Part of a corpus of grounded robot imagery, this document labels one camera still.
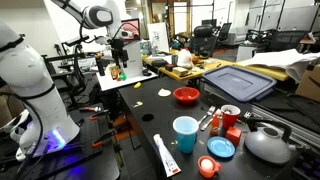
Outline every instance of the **red cup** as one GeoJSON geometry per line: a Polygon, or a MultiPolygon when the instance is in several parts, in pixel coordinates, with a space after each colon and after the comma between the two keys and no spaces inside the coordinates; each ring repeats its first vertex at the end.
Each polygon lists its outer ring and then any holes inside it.
{"type": "Polygon", "coordinates": [[[212,157],[210,156],[201,156],[198,160],[198,166],[199,166],[199,170],[200,170],[200,174],[205,177],[205,178],[212,178],[214,173],[216,171],[220,171],[221,170],[221,164],[216,162],[214,159],[212,159],[212,157]],[[211,163],[213,164],[213,169],[212,171],[208,171],[202,168],[201,166],[201,162],[205,159],[208,159],[209,161],[211,161],[211,163]]]}
{"type": "Polygon", "coordinates": [[[222,127],[224,129],[229,129],[229,127],[233,127],[236,123],[238,116],[241,110],[233,105],[224,105],[221,107],[222,113],[222,127]]]}

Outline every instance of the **container lid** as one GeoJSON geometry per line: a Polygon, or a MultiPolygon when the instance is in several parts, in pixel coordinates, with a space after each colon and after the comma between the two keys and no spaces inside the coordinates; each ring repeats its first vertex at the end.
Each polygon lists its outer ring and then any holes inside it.
{"type": "Polygon", "coordinates": [[[208,71],[202,77],[209,85],[221,88],[240,102],[248,102],[258,96],[261,98],[276,84],[271,77],[234,66],[208,71]]]}

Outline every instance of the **orange bowl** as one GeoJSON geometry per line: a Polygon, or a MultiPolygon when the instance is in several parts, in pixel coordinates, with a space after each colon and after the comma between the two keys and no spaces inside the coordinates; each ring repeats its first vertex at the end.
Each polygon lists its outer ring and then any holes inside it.
{"type": "Polygon", "coordinates": [[[176,89],[173,96],[181,103],[187,104],[196,100],[200,96],[200,92],[195,88],[182,87],[176,89]]]}

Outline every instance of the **blue cup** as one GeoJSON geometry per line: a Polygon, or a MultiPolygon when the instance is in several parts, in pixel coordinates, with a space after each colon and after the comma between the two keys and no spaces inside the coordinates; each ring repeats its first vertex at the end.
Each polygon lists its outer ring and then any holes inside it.
{"type": "Polygon", "coordinates": [[[191,153],[199,129],[197,120],[189,116],[178,117],[173,121],[173,129],[176,131],[178,149],[182,153],[191,153]]]}

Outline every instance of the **small red container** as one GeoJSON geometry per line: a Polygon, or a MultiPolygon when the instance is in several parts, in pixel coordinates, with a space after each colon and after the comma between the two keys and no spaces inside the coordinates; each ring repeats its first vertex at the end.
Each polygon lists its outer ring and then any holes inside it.
{"type": "Polygon", "coordinates": [[[191,87],[178,88],[173,92],[173,96],[181,103],[187,104],[196,100],[200,96],[200,92],[191,87]]]}
{"type": "Polygon", "coordinates": [[[234,128],[234,127],[229,127],[226,138],[232,142],[234,146],[239,145],[240,137],[241,137],[242,131],[234,128]]]}

